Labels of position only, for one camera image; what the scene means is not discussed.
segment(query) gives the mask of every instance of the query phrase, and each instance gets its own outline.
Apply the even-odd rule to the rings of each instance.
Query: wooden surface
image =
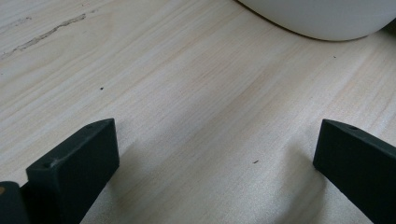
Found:
[[[115,118],[82,223],[370,223],[312,158],[324,118],[396,145],[391,26],[331,43],[234,0],[3,0],[0,179]]]

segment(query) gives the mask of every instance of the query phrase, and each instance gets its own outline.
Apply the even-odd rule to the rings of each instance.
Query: wood crack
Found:
[[[17,46],[15,49],[13,49],[10,52],[4,52],[3,55],[0,56],[0,61],[4,60],[5,58],[10,57],[16,51],[23,51],[23,50],[25,50],[25,49],[27,49],[29,47],[32,47],[33,45],[37,44],[41,40],[43,40],[43,39],[49,37],[50,35],[52,35],[53,33],[57,32],[59,28],[68,26],[68,25],[70,25],[71,23],[74,23],[74,22],[82,21],[85,18],[86,18],[86,14],[84,13],[84,14],[81,14],[81,15],[73,18],[73,19],[70,19],[68,21],[62,22],[60,25],[58,25],[55,28],[53,28],[52,30],[44,33],[43,35],[39,35],[39,36],[31,39],[30,41],[28,41],[28,42],[26,42],[26,43],[24,43],[22,45]]]

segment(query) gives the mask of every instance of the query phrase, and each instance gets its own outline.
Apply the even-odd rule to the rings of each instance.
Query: screw hole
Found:
[[[43,163],[43,167],[47,169],[50,168],[50,161]]]

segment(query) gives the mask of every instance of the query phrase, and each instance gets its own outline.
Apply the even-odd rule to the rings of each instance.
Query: black plastic block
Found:
[[[325,119],[314,165],[374,223],[396,223],[395,147]]]
[[[64,140],[26,169],[26,188],[45,211],[40,222],[79,223],[119,165],[114,119],[89,124]]]

